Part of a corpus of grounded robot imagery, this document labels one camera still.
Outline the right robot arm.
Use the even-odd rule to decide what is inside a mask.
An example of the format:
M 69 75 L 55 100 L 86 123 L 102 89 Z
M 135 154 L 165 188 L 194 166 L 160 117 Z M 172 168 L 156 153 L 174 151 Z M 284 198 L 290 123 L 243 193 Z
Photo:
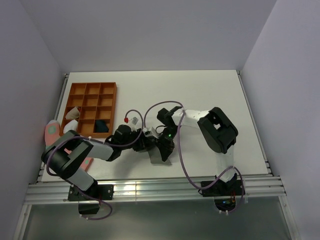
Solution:
M 234 146 L 239 134 L 235 125 L 219 108 L 211 110 L 190 110 L 176 106 L 171 110 L 162 108 L 157 119 L 167 127 L 182 126 L 199 129 L 208 147 L 215 152 L 217 191 L 222 195 L 229 194 L 237 181 L 237 172 L 234 164 Z

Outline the dark blue patterned sock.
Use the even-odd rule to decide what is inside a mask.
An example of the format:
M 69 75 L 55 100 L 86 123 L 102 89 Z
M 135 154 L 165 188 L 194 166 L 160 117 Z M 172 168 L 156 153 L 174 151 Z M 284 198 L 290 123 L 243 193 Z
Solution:
M 95 133 L 108 133 L 109 127 L 103 119 L 98 119 L 94 123 L 94 132 Z

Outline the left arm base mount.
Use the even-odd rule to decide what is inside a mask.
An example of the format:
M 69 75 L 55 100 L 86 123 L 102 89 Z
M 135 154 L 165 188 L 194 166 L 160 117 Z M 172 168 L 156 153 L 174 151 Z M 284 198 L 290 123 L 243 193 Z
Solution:
M 81 218 L 88 221 L 98 221 L 112 215 L 113 207 L 107 201 L 113 199 L 113 194 L 113 184 L 97 184 L 87 191 L 82 191 L 78 187 L 71 185 L 67 201 L 78 202 L 78 213 Z M 108 207 L 109 213 L 104 216 L 96 216 L 103 207 Z

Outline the grey striped sock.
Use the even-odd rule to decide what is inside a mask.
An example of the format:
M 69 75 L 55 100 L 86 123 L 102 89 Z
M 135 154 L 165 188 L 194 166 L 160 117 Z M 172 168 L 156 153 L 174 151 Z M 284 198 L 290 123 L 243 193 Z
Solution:
M 163 145 L 155 145 L 147 150 L 152 165 L 171 166 L 172 163 L 169 160 L 170 155 L 173 153 L 173 149 L 165 147 Z

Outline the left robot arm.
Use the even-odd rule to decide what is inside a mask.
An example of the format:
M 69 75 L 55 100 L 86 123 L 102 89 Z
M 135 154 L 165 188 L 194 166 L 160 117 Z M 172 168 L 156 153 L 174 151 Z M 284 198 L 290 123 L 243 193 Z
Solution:
M 41 160 L 47 172 L 58 176 L 79 189 L 86 200 L 101 196 L 98 182 L 81 168 L 85 158 L 98 158 L 112 162 L 120 157 L 122 151 L 150 152 L 156 146 L 156 138 L 146 136 L 141 128 L 134 129 L 128 124 L 120 125 L 115 133 L 104 142 L 90 140 L 70 130 L 58 138 L 42 153 Z

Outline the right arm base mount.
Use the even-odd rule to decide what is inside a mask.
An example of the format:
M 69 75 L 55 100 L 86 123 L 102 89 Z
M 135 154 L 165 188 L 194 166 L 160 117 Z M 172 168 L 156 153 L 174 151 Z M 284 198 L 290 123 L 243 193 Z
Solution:
M 238 180 L 235 173 L 228 182 L 218 180 L 216 184 L 204 190 L 198 190 L 202 197 L 223 197 L 214 200 L 215 207 L 222 212 L 229 213 L 237 207 L 236 197 L 243 200 L 245 196 L 245 185 L 242 179 Z

